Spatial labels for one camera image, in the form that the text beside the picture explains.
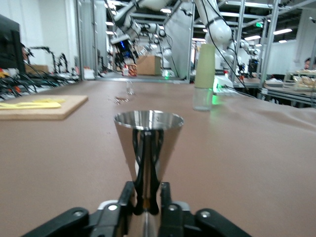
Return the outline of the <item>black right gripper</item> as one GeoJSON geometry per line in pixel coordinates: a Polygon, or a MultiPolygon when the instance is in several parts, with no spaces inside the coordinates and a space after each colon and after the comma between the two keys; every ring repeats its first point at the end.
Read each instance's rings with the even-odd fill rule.
{"type": "Polygon", "coordinates": [[[115,62],[118,65],[136,64],[136,58],[137,56],[130,49],[120,49],[116,47],[115,62]]]}

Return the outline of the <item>green sleeved glass bottle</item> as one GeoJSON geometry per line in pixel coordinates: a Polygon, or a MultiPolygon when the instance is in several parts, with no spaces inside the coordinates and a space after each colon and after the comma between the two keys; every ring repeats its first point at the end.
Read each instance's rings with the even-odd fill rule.
{"type": "Polygon", "coordinates": [[[200,48],[195,76],[193,109],[210,111],[215,79],[215,46],[203,44],[200,48]]]}

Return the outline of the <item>steel double cone jigger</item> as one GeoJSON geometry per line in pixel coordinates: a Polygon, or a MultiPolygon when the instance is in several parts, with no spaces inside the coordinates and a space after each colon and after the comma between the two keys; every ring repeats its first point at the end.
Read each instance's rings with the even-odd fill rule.
{"type": "Polygon", "coordinates": [[[129,111],[114,117],[135,190],[130,237],[158,237],[161,207],[157,193],[184,120],[156,110],[129,111]]]}

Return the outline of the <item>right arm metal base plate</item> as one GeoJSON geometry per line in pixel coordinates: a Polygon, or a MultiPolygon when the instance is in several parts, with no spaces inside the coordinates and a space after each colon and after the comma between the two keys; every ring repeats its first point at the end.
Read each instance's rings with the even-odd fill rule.
{"type": "Polygon", "coordinates": [[[241,94],[241,92],[235,90],[233,83],[225,75],[215,75],[213,94],[236,96],[238,94],[241,94]]]}

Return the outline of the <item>red white small box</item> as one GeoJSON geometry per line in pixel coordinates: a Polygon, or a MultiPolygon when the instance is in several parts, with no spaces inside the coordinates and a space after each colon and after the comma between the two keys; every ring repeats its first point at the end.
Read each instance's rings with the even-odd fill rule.
{"type": "Polygon", "coordinates": [[[123,76],[136,77],[137,76],[137,65],[136,64],[125,64],[121,70],[123,76]]]}

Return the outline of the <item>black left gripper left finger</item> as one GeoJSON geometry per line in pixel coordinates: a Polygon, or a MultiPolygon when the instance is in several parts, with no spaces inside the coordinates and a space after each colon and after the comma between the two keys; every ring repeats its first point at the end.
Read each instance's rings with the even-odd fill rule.
{"type": "Polygon", "coordinates": [[[22,237],[123,237],[128,232],[134,194],[134,184],[128,181],[118,200],[102,202],[94,213],[74,207],[22,237]]]}

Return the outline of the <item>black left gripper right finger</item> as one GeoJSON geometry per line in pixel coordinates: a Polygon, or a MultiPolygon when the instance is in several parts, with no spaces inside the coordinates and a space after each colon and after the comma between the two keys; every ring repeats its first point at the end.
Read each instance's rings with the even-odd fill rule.
{"type": "Polygon", "coordinates": [[[160,197],[159,237],[252,237],[213,209],[192,214],[187,203],[172,200],[168,182],[162,183],[160,197]]]}

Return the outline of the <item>brown table cover sheet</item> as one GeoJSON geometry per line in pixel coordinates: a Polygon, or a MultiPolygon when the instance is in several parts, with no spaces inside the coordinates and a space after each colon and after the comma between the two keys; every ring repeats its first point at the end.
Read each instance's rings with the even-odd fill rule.
{"type": "Polygon", "coordinates": [[[88,101],[62,121],[0,121],[0,237],[119,198],[130,173],[113,118],[133,110],[184,118],[164,175],[174,200],[212,208],[253,237],[316,237],[316,109],[216,96],[204,113],[190,84],[133,87],[120,103],[123,82],[55,88],[88,101]]]}

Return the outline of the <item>yellow plastic fork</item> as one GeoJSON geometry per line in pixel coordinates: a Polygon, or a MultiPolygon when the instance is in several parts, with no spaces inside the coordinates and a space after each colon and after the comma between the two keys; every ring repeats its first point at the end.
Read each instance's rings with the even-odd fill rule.
{"type": "Polygon", "coordinates": [[[62,104],[64,102],[66,102],[65,99],[53,99],[53,98],[43,98],[43,99],[37,99],[37,100],[33,100],[33,103],[58,103],[58,104],[62,104]]]}

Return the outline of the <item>black computer monitor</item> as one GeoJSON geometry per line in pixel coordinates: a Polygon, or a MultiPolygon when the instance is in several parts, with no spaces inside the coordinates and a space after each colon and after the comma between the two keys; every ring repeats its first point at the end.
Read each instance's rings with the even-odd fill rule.
{"type": "Polygon", "coordinates": [[[0,14],[0,68],[18,69],[25,73],[20,25],[0,14]]]}

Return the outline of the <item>wooden cutting board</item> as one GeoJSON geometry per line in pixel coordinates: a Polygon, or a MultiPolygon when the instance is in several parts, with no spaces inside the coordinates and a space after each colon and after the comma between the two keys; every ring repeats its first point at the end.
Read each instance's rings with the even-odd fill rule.
{"type": "Polygon", "coordinates": [[[58,109],[0,110],[0,120],[63,120],[88,101],[86,95],[32,94],[0,102],[15,104],[43,98],[65,99],[66,102],[58,109]]]}

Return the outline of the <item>yellow plastic knife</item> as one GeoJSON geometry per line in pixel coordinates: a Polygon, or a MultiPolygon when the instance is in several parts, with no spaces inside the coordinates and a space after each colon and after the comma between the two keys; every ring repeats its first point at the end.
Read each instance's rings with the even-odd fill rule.
{"type": "Polygon", "coordinates": [[[26,109],[58,109],[61,104],[57,102],[20,102],[15,104],[0,102],[0,110],[26,110],[26,109]]]}

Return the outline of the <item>brown cardboard box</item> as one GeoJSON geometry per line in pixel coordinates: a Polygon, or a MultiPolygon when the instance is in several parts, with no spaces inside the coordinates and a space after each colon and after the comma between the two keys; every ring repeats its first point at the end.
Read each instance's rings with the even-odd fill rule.
{"type": "Polygon", "coordinates": [[[161,74],[161,57],[154,55],[139,56],[136,60],[137,74],[158,76],[161,74]]]}

